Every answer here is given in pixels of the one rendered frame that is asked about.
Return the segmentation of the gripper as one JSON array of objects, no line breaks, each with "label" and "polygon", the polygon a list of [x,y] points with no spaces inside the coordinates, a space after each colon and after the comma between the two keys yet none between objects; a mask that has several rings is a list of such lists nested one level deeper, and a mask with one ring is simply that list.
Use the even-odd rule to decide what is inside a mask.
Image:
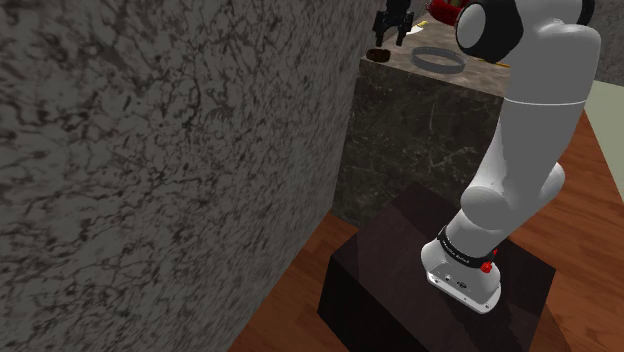
[{"label": "gripper", "polygon": [[386,0],[385,13],[377,13],[373,24],[375,46],[381,47],[385,32],[397,26],[396,46],[401,46],[407,33],[412,30],[414,14],[410,10],[412,0]]}]

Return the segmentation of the dark robot stand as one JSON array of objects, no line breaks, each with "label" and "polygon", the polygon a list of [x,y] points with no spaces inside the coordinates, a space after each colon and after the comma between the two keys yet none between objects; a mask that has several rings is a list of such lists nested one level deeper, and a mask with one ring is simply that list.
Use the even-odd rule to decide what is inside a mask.
[{"label": "dark robot stand", "polygon": [[457,212],[414,183],[330,257],[318,314],[349,352],[572,352],[546,300],[555,269],[510,240],[479,314],[428,283],[420,250]]}]

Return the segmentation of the red round pot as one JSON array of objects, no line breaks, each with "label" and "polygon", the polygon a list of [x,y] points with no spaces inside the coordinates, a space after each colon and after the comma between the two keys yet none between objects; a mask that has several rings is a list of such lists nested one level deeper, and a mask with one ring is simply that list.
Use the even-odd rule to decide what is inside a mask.
[{"label": "red round pot", "polygon": [[469,0],[428,0],[426,9],[437,21],[454,26],[459,13]]}]

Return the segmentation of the dark marble counter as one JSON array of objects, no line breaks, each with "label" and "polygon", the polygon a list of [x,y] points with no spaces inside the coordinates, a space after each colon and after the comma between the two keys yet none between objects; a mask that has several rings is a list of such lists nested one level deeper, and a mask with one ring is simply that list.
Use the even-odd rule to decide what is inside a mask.
[{"label": "dark marble counter", "polygon": [[453,27],[429,14],[386,63],[363,58],[338,172],[333,215],[361,227],[417,182],[453,205],[487,150],[509,80],[507,68],[469,57],[458,74],[412,64],[416,47],[457,51]]}]

